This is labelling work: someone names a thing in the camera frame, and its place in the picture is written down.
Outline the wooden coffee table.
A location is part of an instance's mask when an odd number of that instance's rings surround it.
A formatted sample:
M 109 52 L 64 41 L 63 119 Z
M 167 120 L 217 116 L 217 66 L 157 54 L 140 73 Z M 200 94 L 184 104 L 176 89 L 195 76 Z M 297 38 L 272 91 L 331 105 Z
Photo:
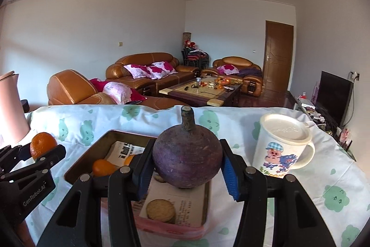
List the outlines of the wooden coffee table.
M 241 86 L 240 80 L 205 76 L 164 88 L 159 94 L 190 106 L 237 106 Z

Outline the brown wooden door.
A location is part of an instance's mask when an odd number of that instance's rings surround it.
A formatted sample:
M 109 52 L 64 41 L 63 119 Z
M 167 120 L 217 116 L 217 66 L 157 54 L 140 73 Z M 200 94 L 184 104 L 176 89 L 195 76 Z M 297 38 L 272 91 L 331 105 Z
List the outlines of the brown wooden door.
M 265 22 L 263 84 L 266 90 L 285 93 L 293 58 L 294 27 L 280 22 Z

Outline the round biscuit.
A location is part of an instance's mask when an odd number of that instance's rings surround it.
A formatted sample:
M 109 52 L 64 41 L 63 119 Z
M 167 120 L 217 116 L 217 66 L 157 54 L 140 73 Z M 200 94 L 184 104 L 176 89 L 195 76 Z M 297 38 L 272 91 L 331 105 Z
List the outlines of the round biscuit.
M 154 199 L 147 204 L 147 217 L 154 221 L 174 224 L 176 221 L 176 209 L 174 205 L 165 199 Z

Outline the pink floral cushion right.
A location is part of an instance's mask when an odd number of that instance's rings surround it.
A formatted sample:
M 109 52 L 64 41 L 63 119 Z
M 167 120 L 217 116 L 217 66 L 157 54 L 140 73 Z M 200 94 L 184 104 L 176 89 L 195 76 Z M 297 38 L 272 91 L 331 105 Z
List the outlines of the pink floral cushion right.
M 175 68 L 166 61 L 155 62 L 155 63 L 152 63 L 152 65 L 149 65 L 147 67 L 149 69 L 149 72 L 151 72 L 151 75 L 154 77 L 153 80 L 160 80 L 169 75 L 173 75 L 177 73 Z

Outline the black television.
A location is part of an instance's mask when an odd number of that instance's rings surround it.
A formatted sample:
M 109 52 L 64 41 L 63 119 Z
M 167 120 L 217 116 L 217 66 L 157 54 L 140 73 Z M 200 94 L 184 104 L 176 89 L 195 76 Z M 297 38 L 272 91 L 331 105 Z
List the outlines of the black television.
M 322 71 L 315 102 L 316 111 L 323 115 L 326 121 L 343 128 L 353 88 L 352 81 Z

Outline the pink floral cushion left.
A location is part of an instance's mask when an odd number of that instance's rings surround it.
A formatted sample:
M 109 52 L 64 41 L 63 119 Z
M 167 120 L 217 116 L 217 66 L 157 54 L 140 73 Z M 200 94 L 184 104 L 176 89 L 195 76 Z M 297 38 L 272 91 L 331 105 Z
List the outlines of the pink floral cushion left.
M 151 75 L 151 72 L 149 72 L 148 67 L 144 65 L 124 65 L 123 66 L 131 75 L 132 78 L 138 79 L 138 78 L 149 78 L 151 80 L 154 79 L 154 77 Z

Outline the paper leaflet in tin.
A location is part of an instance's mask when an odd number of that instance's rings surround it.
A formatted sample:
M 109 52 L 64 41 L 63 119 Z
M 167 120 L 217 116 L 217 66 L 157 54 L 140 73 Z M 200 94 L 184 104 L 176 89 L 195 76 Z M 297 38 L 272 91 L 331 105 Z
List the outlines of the paper leaflet in tin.
M 136 216 L 148 219 L 147 204 L 154 199 L 165 199 L 176 209 L 175 225 L 200 227 L 206 222 L 209 187 L 206 183 L 196 188 L 176 188 L 154 172 L 147 193 L 142 200 L 132 203 L 132 209 Z

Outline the pink floral cushion far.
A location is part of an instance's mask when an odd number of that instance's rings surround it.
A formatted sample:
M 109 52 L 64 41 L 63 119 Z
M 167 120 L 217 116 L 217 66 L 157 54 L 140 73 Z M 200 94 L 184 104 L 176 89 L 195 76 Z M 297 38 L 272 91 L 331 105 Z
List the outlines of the pink floral cushion far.
M 226 75 L 226 76 L 237 75 L 240 72 L 239 69 L 232 64 L 221 65 L 221 66 L 218 66 L 216 69 L 220 75 Z

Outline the small orange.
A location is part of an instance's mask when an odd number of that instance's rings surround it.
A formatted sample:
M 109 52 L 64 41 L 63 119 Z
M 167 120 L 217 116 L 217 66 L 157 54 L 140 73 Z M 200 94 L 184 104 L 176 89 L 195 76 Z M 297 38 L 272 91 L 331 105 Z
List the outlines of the small orange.
M 93 163 L 92 173 L 95 177 L 112 175 L 118 169 L 117 166 L 105 159 L 98 159 Z

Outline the large orange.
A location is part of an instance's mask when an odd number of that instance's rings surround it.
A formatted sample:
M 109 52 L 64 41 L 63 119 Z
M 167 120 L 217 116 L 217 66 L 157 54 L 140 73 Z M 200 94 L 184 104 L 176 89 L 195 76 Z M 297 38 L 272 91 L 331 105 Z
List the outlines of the large orange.
M 30 143 L 30 154 L 34 160 L 41 158 L 58 145 L 54 136 L 48 132 L 41 132 L 35 135 Z

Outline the pink electric kettle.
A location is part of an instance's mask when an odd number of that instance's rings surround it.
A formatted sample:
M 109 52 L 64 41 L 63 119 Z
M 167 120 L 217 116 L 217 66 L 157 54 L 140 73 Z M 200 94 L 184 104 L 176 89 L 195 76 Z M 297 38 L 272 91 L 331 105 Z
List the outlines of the pink electric kettle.
M 1 75 L 1 142 L 15 145 L 29 132 L 18 93 L 18 74 L 14 71 Z

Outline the brown leather three-seat sofa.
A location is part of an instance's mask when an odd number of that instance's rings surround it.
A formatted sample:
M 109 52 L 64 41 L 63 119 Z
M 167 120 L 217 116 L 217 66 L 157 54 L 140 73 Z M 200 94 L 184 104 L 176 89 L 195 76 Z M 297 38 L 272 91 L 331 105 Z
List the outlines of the brown leather three-seat sofa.
M 199 68 L 184 66 L 169 53 L 139 53 L 118 59 L 106 70 L 107 81 L 128 85 L 140 93 L 157 95 L 158 91 L 193 80 Z

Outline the large purple round fruit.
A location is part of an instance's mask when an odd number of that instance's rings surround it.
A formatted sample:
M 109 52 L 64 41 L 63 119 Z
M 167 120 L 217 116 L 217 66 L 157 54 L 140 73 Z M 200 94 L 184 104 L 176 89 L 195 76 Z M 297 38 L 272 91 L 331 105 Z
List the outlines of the large purple round fruit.
M 195 188 L 217 175 L 223 159 L 221 143 L 212 131 L 195 123 L 190 106 L 181 107 L 182 122 L 156 139 L 152 156 L 157 173 L 172 186 Z

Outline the stacked dark chairs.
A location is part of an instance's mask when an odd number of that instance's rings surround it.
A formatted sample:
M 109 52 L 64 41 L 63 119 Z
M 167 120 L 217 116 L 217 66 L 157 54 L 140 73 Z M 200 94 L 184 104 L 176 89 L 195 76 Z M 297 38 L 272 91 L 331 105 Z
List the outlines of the stacked dark chairs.
M 210 58 L 208 53 L 198 49 L 184 47 L 181 50 L 182 60 L 185 66 L 197 67 L 203 70 L 209 66 Z

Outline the pink floral cushion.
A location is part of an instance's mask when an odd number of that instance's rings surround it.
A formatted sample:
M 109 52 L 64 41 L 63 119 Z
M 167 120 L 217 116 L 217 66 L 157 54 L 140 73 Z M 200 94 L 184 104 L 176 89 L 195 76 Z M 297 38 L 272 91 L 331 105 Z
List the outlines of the pink floral cushion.
M 221 66 L 218 66 L 216 69 L 220 75 L 226 75 L 226 76 L 237 75 L 240 72 L 239 69 L 232 64 L 221 65 Z
M 131 75 L 132 78 L 138 79 L 138 78 L 149 78 L 151 80 L 154 79 L 154 77 L 151 75 L 151 72 L 149 72 L 148 67 L 144 65 L 124 65 L 123 66 Z
M 166 61 L 155 62 L 155 63 L 152 63 L 152 65 L 149 65 L 147 67 L 149 69 L 149 72 L 151 72 L 151 75 L 154 77 L 153 80 L 160 80 L 169 75 L 173 75 L 177 73 L 175 68 Z

